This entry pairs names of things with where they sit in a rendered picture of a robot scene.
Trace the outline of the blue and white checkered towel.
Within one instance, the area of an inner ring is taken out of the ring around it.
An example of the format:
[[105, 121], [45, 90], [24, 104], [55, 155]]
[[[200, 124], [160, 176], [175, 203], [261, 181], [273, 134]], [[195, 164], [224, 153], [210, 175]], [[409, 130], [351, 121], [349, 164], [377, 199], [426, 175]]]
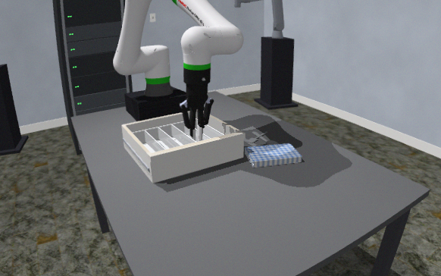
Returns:
[[245, 154], [253, 168], [302, 162], [290, 143], [245, 147]]

